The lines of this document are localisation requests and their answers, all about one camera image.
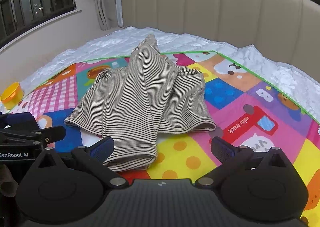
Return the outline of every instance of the metal screw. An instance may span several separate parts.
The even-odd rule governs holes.
[[[124,185],[125,183],[126,183],[126,180],[122,177],[115,177],[110,180],[110,184],[114,186],[121,186],[121,185]]]
[[[200,185],[204,185],[204,186],[212,185],[212,184],[213,184],[213,179],[212,179],[212,178],[209,178],[209,177],[201,177],[201,178],[198,180],[198,183],[199,183]]]

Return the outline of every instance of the yellow polka dot pattern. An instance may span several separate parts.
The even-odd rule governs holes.
[[[190,178],[194,182],[215,167],[193,138],[181,134],[158,144],[157,159],[147,172],[151,179]]]
[[[204,68],[203,66],[201,66],[198,63],[188,65],[188,67],[191,69],[196,69],[196,70],[201,71],[203,73],[203,77],[204,77],[205,82],[209,82],[209,81],[217,78],[216,75],[214,75],[213,73],[211,73],[209,70],[207,70],[206,68]]]

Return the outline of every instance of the striped shirt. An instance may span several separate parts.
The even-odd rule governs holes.
[[[200,71],[161,56],[149,35],[132,51],[128,66],[99,73],[65,123],[113,138],[114,151],[104,162],[111,170],[145,168],[157,158],[159,132],[215,129],[204,87]]]

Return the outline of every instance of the logo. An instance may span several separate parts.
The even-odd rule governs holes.
[[[29,154],[28,152],[6,152],[6,153],[0,153],[0,158],[28,158]]]
[[[158,183],[158,185],[161,186],[161,187],[162,187],[164,184],[167,184],[167,183],[166,183],[166,182],[163,182],[163,181],[162,181],[161,183]]]

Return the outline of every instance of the white bedsheet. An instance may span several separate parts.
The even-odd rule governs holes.
[[[130,55],[132,49],[149,34],[156,36],[160,52],[215,50],[230,57],[275,85],[320,121],[320,106],[317,105],[317,100],[320,99],[320,84],[294,66],[266,59],[254,46],[238,49],[225,42],[210,41],[190,34],[165,33],[152,28],[129,27],[89,41],[78,49],[68,49],[23,80],[21,86],[25,93],[29,93],[73,63]],[[0,111],[7,112],[2,105]]]

